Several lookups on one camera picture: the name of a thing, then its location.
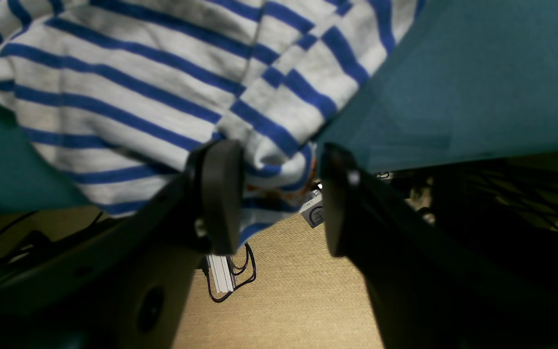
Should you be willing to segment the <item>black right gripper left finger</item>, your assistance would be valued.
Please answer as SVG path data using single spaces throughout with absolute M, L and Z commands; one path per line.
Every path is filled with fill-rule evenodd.
M 0 261 L 0 349 L 169 349 L 200 262 L 241 245 L 242 181 L 212 141 L 135 215 Z

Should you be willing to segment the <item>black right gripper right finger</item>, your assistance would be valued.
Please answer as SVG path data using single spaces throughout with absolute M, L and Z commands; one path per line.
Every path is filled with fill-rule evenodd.
M 332 143 L 321 177 L 385 348 L 558 349 L 558 153 L 411 171 L 425 208 Z

